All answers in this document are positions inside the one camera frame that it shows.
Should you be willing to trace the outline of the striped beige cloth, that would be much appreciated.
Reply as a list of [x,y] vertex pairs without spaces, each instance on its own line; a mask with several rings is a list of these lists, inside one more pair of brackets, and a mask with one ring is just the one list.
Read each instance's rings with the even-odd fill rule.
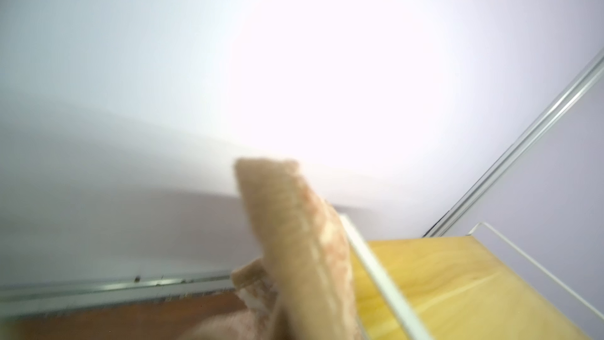
[[293,160],[240,158],[234,174],[262,255],[231,274],[245,309],[184,339],[360,339],[351,250],[335,208]]

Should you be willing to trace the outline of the yellow white bookshelf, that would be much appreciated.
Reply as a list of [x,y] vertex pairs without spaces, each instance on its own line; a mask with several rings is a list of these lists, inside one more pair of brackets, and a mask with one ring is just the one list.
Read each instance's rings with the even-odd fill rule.
[[602,312],[585,298],[561,311],[478,238],[488,223],[459,237],[367,241],[348,216],[357,320],[365,339],[601,339],[602,327],[578,316]]

